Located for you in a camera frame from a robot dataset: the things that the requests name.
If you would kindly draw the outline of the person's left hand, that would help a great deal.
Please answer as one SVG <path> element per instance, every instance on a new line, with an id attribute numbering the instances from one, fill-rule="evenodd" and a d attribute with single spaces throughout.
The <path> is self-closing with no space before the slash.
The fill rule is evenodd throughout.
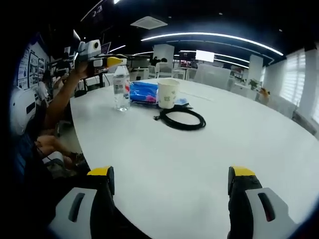
<path id="1" fill-rule="evenodd" d="M 77 80 L 92 77 L 94 75 L 94 67 L 91 62 L 79 62 L 73 70 L 73 75 Z"/>

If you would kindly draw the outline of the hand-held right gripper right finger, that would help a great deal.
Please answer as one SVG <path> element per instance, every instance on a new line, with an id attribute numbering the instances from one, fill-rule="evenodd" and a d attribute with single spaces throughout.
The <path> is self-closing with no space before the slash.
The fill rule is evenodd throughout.
<path id="1" fill-rule="evenodd" d="M 287 239 L 297 228 L 286 202 L 248 168 L 229 167 L 228 196 L 233 239 Z"/>

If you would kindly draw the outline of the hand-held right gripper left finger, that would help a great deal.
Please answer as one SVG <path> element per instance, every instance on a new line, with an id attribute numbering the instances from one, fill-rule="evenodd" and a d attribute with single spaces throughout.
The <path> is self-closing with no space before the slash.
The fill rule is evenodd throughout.
<path id="1" fill-rule="evenodd" d="M 87 175 L 63 179 L 48 230 L 55 239 L 109 237 L 114 225 L 114 168 L 105 166 Z"/>

